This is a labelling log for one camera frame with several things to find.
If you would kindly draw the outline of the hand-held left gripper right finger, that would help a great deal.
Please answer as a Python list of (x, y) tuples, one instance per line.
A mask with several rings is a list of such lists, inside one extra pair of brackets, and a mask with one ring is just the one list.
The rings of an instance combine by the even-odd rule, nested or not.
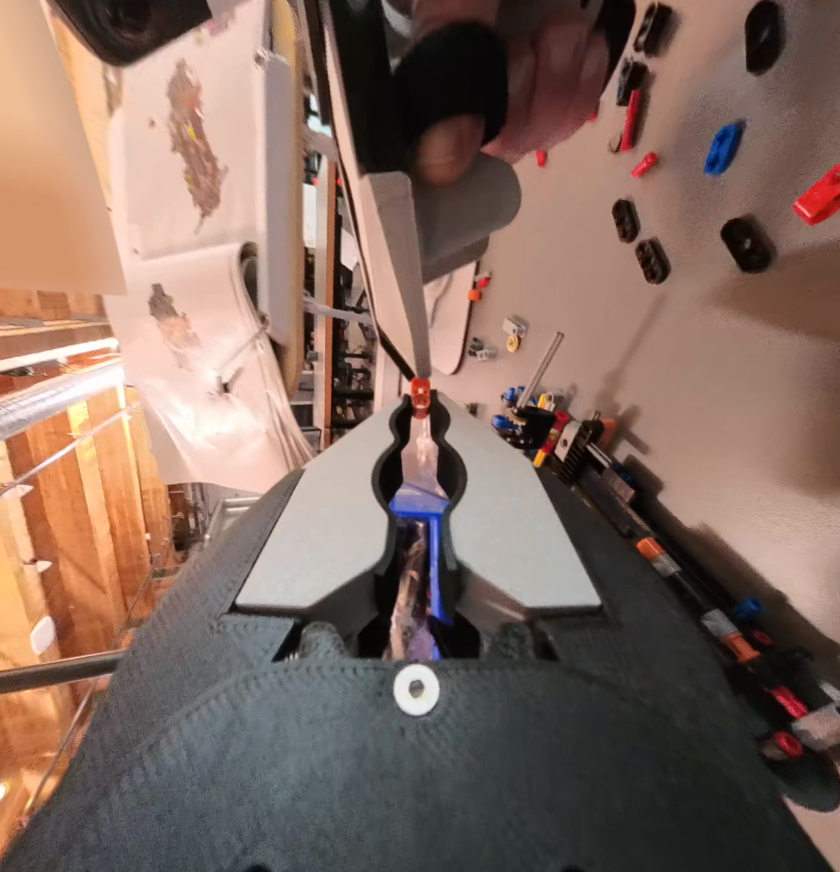
[(434, 395), (436, 480), (447, 496), (439, 601), (488, 636), (504, 624), (589, 616), (602, 600), (538, 471), (446, 395)]

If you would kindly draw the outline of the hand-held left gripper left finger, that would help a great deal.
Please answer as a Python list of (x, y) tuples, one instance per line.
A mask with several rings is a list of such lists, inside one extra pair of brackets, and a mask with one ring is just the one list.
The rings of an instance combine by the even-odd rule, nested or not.
[(404, 395), (305, 467), (237, 595), (240, 612), (326, 622), (347, 637), (378, 616), (411, 420)]

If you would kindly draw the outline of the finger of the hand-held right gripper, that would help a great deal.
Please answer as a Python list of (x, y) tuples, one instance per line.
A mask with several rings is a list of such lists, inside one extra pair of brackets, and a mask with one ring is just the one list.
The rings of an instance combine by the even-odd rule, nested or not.
[(407, 378), (432, 372), (411, 182), (402, 172), (345, 173), (379, 338)]

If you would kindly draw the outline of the black lego technic assembly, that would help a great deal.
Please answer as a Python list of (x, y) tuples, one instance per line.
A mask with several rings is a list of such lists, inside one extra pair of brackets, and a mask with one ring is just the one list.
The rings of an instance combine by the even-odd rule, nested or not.
[(736, 596), (653, 524), (637, 481), (607, 451), (613, 421), (599, 411), (577, 419), (549, 394), (519, 406), (523, 393), (502, 395), (496, 434), (585, 498), (674, 594), (712, 645), (784, 797), (812, 812), (838, 810), (840, 679), (776, 622), (768, 598)]

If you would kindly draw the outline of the grey lego axle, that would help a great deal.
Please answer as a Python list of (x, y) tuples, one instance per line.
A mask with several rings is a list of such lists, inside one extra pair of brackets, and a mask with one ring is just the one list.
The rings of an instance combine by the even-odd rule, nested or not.
[(540, 382), (544, 378), (545, 373), (548, 371), (548, 369), (549, 369), (555, 355), (557, 354), (557, 351), (558, 351), (559, 347), (561, 346), (561, 343), (563, 342), (564, 338), (565, 338), (565, 334), (562, 332), (556, 332), (554, 334), (554, 336), (552, 337), (551, 342), (549, 343), (547, 349), (545, 350), (545, 354), (541, 358), (539, 364), (535, 368), (534, 373), (532, 374), (532, 376), (528, 380), (526, 386), (524, 387), (523, 395), (521, 396), (520, 401), (519, 401), (519, 408), (522, 409), (522, 408), (525, 408), (526, 406), (528, 406), (529, 401), (531, 400), (533, 394), (535, 393), (536, 388), (539, 386)]

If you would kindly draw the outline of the lego instruction booklet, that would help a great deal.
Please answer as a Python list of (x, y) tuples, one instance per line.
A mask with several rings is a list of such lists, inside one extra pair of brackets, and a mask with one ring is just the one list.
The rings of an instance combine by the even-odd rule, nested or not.
[(304, 356), (304, 53), (290, 2), (215, 16), (120, 70), (106, 309), (166, 483), (264, 493), (310, 460)]

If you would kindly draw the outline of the black and blue lego piece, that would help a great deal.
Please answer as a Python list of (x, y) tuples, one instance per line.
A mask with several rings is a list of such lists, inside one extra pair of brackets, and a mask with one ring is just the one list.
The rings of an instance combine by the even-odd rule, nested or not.
[(615, 92), (617, 106), (628, 106), (632, 92), (641, 90), (647, 73), (648, 68), (641, 60), (629, 58), (623, 61)]

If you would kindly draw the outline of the blue lego connector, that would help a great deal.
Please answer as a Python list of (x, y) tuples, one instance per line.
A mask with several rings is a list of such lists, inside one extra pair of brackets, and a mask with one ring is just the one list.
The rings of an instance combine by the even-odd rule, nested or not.
[(722, 126), (713, 137), (702, 171), (717, 177), (728, 171), (741, 144), (744, 122), (740, 119)]

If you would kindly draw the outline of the red lego connector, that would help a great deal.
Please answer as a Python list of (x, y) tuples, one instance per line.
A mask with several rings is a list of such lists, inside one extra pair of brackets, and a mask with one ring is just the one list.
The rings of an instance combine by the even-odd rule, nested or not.
[(816, 226), (840, 211), (840, 164), (832, 167), (802, 193), (792, 211), (803, 223)]

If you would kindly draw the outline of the person's right hand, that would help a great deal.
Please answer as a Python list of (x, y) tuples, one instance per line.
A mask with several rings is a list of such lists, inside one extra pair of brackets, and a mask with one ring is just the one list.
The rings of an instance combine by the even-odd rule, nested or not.
[(414, 149), (413, 175), (432, 186), (454, 184), (479, 154), (510, 164), (567, 140), (595, 112), (605, 87), (609, 52), (578, 2), (415, 2), (412, 38), (422, 41), (461, 21), (497, 30), (508, 58), (508, 110), (486, 145), (479, 115), (432, 126)]

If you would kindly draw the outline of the pile of clear parts bags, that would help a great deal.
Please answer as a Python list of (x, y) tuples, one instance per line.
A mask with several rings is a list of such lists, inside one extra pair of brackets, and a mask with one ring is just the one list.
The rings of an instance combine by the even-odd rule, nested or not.
[(384, 660), (428, 661), (436, 658), (430, 624), (430, 534), (426, 520), (398, 523), (398, 584)]

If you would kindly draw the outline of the grey metal rod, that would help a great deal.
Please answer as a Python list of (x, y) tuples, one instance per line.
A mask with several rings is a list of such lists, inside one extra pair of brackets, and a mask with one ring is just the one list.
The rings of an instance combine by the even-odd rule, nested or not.
[(0, 696), (109, 677), (127, 653), (115, 649), (0, 670)]

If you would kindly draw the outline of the dark round object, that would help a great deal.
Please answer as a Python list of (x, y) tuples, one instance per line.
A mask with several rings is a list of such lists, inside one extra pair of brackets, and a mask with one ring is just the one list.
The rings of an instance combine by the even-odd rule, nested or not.
[(127, 67), (212, 19), (206, 1), (47, 1), (99, 60)]

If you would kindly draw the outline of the silver ventilation duct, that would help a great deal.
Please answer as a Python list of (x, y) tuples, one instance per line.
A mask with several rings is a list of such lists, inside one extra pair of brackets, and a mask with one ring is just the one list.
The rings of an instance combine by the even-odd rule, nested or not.
[(119, 362), (64, 374), (0, 397), (0, 442), (65, 411), (87, 398), (120, 387), (125, 372)]

